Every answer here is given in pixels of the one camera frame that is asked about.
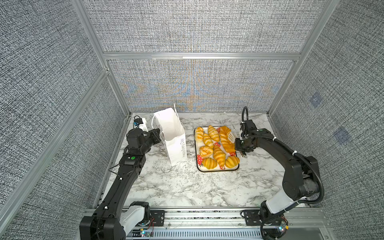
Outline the white paper gift bag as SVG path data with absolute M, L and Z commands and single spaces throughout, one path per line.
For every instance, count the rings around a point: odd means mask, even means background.
M 173 108 L 154 113 L 151 126 L 160 129 L 160 138 L 172 167 L 187 160 L 186 133 L 175 104 Z

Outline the long twisted yellow bread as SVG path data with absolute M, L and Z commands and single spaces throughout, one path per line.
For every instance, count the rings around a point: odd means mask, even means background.
M 227 126 L 222 126 L 219 129 L 219 135 L 221 140 L 221 145 L 224 150 L 230 155 L 235 154 L 235 144 L 231 142 L 229 136 L 231 134 L 231 130 Z

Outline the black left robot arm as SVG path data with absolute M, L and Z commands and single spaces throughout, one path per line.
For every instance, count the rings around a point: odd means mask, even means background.
M 160 129 L 148 132 L 132 129 L 127 134 L 127 141 L 117 176 L 106 197 L 91 216 L 81 220 L 79 228 L 82 240 L 124 240 L 138 224 L 150 222 L 149 203 L 134 202 L 125 213 L 123 207 L 144 167 L 146 153 L 161 142 Z

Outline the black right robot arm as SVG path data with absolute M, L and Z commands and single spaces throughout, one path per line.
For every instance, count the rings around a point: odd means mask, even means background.
M 261 148 L 285 170 L 283 189 L 261 203 L 259 217 L 262 222 L 269 223 L 299 204 L 318 204 L 323 200 L 325 189 L 316 158 L 297 153 L 267 129 L 258 129 L 252 120 L 242 121 L 241 131 L 241 138 L 235 139 L 235 150 L 245 156 Z

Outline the long striped croissant bread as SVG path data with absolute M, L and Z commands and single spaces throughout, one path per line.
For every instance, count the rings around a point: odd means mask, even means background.
M 213 157 L 220 166 L 220 169 L 224 169 L 227 155 L 217 145 L 214 145 Z

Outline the small striped bread roll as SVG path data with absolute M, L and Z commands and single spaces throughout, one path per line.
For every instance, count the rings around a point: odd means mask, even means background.
M 210 138 L 210 136 L 206 133 L 204 133 L 203 135 L 203 142 L 206 146 L 210 147 L 210 148 L 214 148 L 214 142 L 213 140 Z

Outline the round flaky pastry bread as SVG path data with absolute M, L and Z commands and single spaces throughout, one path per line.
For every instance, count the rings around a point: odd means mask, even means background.
M 213 154 L 214 149 L 209 147 L 209 146 L 203 146 L 203 147 L 200 147 L 199 151 L 200 151 L 200 156 L 203 159 L 206 159 L 206 158 L 209 158 Z

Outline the yellow striped bun front right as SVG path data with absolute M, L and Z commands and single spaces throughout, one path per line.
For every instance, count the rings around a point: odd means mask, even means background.
M 228 158 L 225 161 L 225 166 L 228 169 L 235 168 L 240 163 L 240 159 L 236 156 L 228 156 Z

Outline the yellow striped bun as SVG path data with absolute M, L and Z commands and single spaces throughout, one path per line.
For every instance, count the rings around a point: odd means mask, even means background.
M 236 156 L 228 156 L 228 158 L 225 161 L 225 166 L 228 169 L 235 168 L 240 163 L 240 159 Z
M 218 165 L 217 161 L 212 158 L 203 159 L 202 164 L 208 170 L 214 169 Z

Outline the white strawberry tray black rim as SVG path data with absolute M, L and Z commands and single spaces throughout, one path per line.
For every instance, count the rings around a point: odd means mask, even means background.
M 236 134 L 227 126 L 194 130 L 197 168 L 201 172 L 235 171 L 240 158 L 235 150 Z

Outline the yellow striped bun front left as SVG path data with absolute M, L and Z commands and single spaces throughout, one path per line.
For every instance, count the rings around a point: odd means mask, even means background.
M 212 158 L 203 159 L 202 164 L 208 170 L 214 169 L 218 165 L 217 161 Z

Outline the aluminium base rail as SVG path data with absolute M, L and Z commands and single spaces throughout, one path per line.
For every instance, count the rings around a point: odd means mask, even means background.
M 81 240 L 335 240 L 320 208 L 293 208 L 262 221 L 258 208 L 151 208 L 115 213 L 88 210 Z

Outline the aluminium cage frame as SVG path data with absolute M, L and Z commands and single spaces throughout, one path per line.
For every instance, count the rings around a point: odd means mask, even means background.
M 39 57 L 30 67 L 12 74 L 7 61 L 1 78 L 36 79 L 47 101 L 16 118 L 1 114 L 1 209 L 12 210 L 1 230 L 3 240 L 70 239 L 79 229 L 86 209 L 105 197 L 116 175 L 109 172 L 122 156 L 129 115 L 117 97 L 117 86 L 86 36 L 79 2 L 37 2 L 1 6 L 1 19 L 42 31 L 47 40 L 36 41 Z M 203 174 L 192 160 L 172 167 L 163 145 L 147 157 L 125 206 L 134 201 L 171 208 L 258 207 L 281 188 L 282 167 L 265 151 L 244 159 L 256 172 Z

